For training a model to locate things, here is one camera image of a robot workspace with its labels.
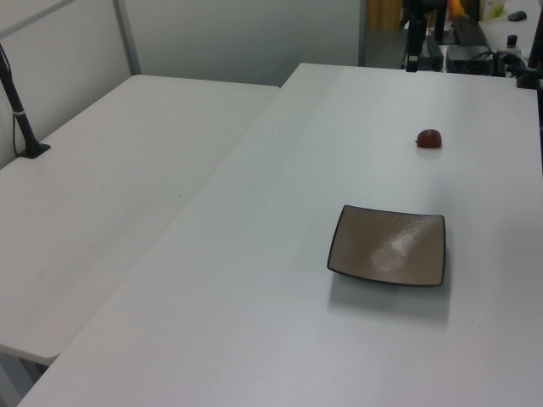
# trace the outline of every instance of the table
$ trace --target table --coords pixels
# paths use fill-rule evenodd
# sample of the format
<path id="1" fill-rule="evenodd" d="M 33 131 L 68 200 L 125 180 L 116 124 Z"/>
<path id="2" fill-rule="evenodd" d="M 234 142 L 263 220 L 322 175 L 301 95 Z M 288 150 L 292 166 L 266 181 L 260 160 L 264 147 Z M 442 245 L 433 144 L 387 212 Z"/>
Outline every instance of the table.
<path id="1" fill-rule="evenodd" d="M 50 364 L 277 93 L 134 76 L 0 171 L 0 351 Z"/>
<path id="2" fill-rule="evenodd" d="M 510 13 L 523 10 L 527 19 L 513 23 L 507 19 Z M 479 25 L 489 42 L 490 48 L 495 51 L 500 45 L 507 44 L 507 36 L 518 36 L 519 49 L 527 48 L 525 54 L 529 56 L 529 50 L 534 42 L 535 29 L 540 17 L 541 6 L 539 0 L 507 0 L 504 14 L 498 19 L 480 21 Z"/>
<path id="3" fill-rule="evenodd" d="M 539 147 L 514 81 L 302 64 L 20 406 L 537 405 Z M 444 215 L 444 285 L 327 270 L 345 204 Z"/>

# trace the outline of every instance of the stand base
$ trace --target stand base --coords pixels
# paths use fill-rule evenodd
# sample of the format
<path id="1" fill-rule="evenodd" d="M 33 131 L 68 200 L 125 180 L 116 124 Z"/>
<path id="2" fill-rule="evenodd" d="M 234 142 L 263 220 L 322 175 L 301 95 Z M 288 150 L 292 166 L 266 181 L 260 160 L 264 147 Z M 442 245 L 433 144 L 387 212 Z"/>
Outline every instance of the stand base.
<path id="1" fill-rule="evenodd" d="M 535 70 L 525 70 L 517 78 L 517 87 L 521 89 L 537 89 L 541 74 Z"/>
<path id="2" fill-rule="evenodd" d="M 40 144 L 40 146 L 42 147 L 41 151 L 36 151 L 34 153 L 27 153 L 26 150 L 24 150 L 23 152 L 19 153 L 19 156 L 24 157 L 26 159 L 35 159 L 36 157 L 39 157 L 40 155 L 42 155 L 43 153 L 45 153 L 51 148 L 51 146 L 47 144 Z"/>

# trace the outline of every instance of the square plate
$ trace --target square plate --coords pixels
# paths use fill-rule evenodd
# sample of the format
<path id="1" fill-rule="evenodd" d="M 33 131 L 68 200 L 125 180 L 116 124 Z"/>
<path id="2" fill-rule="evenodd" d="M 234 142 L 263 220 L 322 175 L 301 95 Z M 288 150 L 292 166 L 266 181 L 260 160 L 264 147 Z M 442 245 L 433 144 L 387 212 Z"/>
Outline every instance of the square plate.
<path id="1" fill-rule="evenodd" d="M 345 205 L 327 267 L 375 282 L 440 286 L 445 272 L 445 218 Z"/>

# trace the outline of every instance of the computer mouse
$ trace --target computer mouse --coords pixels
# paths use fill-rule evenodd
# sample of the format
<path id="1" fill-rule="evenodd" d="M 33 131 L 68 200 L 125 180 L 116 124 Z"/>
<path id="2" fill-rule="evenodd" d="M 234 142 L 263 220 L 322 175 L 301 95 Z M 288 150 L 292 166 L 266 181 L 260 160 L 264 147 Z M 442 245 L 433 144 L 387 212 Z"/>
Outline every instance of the computer mouse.
<path id="1" fill-rule="evenodd" d="M 514 13 L 511 13 L 507 16 L 507 19 L 509 21 L 522 21 L 522 20 L 526 20 L 526 12 L 525 11 L 515 11 Z"/>

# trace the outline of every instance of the red object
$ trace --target red object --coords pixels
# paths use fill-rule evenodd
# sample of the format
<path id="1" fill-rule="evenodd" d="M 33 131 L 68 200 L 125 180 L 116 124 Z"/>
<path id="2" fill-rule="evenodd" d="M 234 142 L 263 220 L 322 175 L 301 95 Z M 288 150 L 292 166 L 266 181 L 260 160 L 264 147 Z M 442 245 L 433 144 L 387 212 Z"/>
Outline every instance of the red object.
<path id="1" fill-rule="evenodd" d="M 434 129 L 421 131 L 417 137 L 417 146 L 420 148 L 440 148 L 441 134 Z"/>

